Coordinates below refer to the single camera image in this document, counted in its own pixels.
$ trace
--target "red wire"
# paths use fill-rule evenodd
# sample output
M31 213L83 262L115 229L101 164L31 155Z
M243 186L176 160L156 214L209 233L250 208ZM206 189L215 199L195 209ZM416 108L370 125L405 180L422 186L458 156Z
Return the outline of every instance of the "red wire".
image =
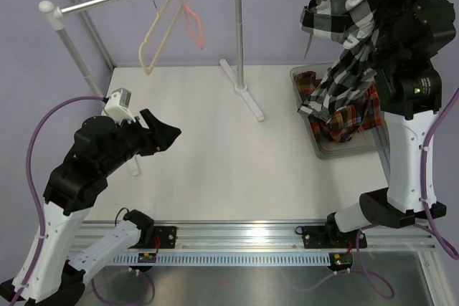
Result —
M155 257L156 257L158 256L159 247L161 246L161 240L159 239L159 236L155 237L155 245L156 245Z
M347 249L345 255L348 254L349 252L352 254L351 250L352 250L352 240L350 239L349 240L349 248Z

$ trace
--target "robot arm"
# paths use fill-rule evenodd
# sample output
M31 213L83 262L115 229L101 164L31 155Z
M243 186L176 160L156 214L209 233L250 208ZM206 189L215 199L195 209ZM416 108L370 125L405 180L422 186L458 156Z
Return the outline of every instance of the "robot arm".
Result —
M376 15L379 30L369 57L390 140L389 188L364 193L353 206L330 214L319 233L303 232L330 247L345 247L368 225L395 229L446 214L432 183L432 143L424 139L441 107L441 78L430 59L455 37L455 12L447 0L386 0ZM428 150L427 197L421 194L421 153Z
M39 232L18 275L0 285L0 295L11 301L24 288L26 305L75 305L85 285L117 254L134 245L153 241L153 219L131 211L89 249L67 260L76 231L98 195L107 188L107 177L135 155L151 156L167 150L180 135L178 128L157 120L149 110L141 115L148 128L128 109L131 93L116 90L107 101L107 116L87 119L75 133L75 143L64 162L51 172L44 190L47 222L42 253L27 286L22 280L32 263Z

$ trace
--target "metal floor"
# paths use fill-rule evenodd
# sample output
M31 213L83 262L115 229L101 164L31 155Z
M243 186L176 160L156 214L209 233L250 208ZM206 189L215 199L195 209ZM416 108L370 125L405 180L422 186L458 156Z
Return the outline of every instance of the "metal floor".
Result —
M363 275L333 277L313 292L302 292L331 272L326 267L154 267L148 275L155 285L142 305L149 306L274 306L274 305L434 305L415 253L365 253L369 269L394 286L394 300L374 292ZM101 284L118 267L105 268L97 277ZM99 287L102 296L117 304L132 303L143 283L133 274L122 274ZM102 305L93 293L79 306Z

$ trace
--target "red plaid cloth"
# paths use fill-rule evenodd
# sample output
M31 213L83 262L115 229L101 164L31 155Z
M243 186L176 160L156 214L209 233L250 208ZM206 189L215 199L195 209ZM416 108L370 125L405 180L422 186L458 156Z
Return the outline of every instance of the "red plaid cloth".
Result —
M308 100L321 82L313 71L295 75L294 80L303 102ZM328 123L311 116L309 123L316 140L322 136L339 143L350 141L355 133L381 125L381 109L375 86L365 91L359 100L334 113Z

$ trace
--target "white hanger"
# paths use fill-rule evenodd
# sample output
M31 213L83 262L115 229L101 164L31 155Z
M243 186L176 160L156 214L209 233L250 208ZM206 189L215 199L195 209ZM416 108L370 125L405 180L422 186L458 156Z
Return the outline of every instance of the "white hanger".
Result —
M151 72L153 71L153 68L155 68L156 62L158 61L159 56L161 55L164 47L166 46L166 43L169 40L169 37L171 36L172 29L175 27L175 25L177 23L177 19L179 18L179 15L180 15L181 11L184 9L184 6L186 4L185 0L179 0L180 1L180 7L177 10L177 12L175 13L174 18L172 19L172 23L171 23L171 25L169 25L169 28L167 29L166 34L164 35L164 38L161 41L161 43L159 45L159 48L156 51L155 56L153 57L153 60L151 61L150 64L147 64L145 62L145 57L144 57L143 51L148 46L148 43L150 42L150 38L154 35L154 33L156 31L156 27L158 26L158 23L160 22L161 18L163 17L164 12L168 8L168 6L171 3L171 1L172 0L166 0L166 2L164 3L163 7L161 7L161 9L158 11L158 13L156 14L156 19L153 22L153 25L151 26L150 30L148 31L147 35L145 36L144 41L142 42L142 44L141 44L141 46L140 46L140 48L138 50L138 59L140 60L141 66L143 68L143 71L145 71L145 73L147 75L150 75Z

